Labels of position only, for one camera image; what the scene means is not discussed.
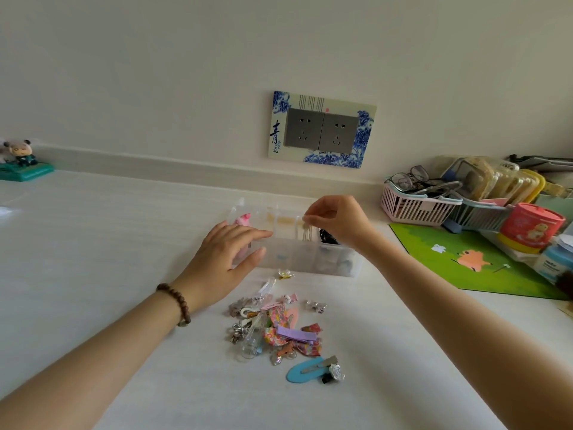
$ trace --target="pink plush toy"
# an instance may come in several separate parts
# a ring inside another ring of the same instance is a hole
[[[233,225],[242,225],[242,226],[250,226],[250,213],[247,214],[243,214],[242,216],[240,216],[238,219],[236,219],[233,222]],[[237,253],[237,256],[235,258],[244,258],[245,255],[247,254],[247,251],[249,250],[249,246],[245,246],[243,247],[239,253]]]

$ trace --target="person's left hand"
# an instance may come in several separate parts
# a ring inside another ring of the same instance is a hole
[[[221,222],[207,234],[185,270],[171,283],[187,301],[191,312],[227,296],[261,262],[267,250],[251,253],[233,269],[233,258],[254,239],[273,233]]]

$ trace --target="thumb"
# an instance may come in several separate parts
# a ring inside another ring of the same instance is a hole
[[[325,229],[325,227],[328,226],[330,219],[325,219],[320,216],[304,216],[303,222],[308,223],[311,226],[315,226],[316,228]]]
[[[242,281],[247,274],[251,273],[253,268],[258,266],[258,263],[262,261],[266,253],[267,248],[257,249],[233,269],[235,277],[237,278],[237,283]]]

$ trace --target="pink plastic basket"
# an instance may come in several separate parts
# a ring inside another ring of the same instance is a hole
[[[426,195],[406,194],[384,184],[382,209],[392,222],[413,225],[440,226],[462,199],[429,198]]]

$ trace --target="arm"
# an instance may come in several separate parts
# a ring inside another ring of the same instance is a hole
[[[261,261],[265,249],[232,269],[234,256],[253,239],[271,234],[218,224],[171,286],[185,297],[191,312],[218,302]],[[92,428],[180,319],[173,297],[152,294],[0,401],[2,429]]]
[[[382,237],[351,196],[325,196],[304,220],[373,263],[508,429],[573,423],[573,375],[547,350]]]

